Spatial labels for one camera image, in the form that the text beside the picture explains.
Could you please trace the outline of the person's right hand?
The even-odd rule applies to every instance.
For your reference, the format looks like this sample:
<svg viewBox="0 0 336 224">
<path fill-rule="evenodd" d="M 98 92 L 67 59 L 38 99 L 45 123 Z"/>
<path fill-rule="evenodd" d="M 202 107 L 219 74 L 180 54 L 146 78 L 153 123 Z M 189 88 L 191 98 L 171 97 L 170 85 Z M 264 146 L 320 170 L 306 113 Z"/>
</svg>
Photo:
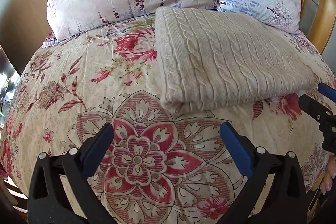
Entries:
<svg viewBox="0 0 336 224">
<path fill-rule="evenodd" d="M 335 178 L 336 174 L 336 163 L 335 163 L 335 155 L 333 153 L 330 154 L 329 160 L 325 169 L 325 175 L 321 182 L 321 193 L 323 195 L 326 194 L 326 192 L 329 192 L 331 190 L 331 187 L 333 186 L 333 179 Z"/>
</svg>

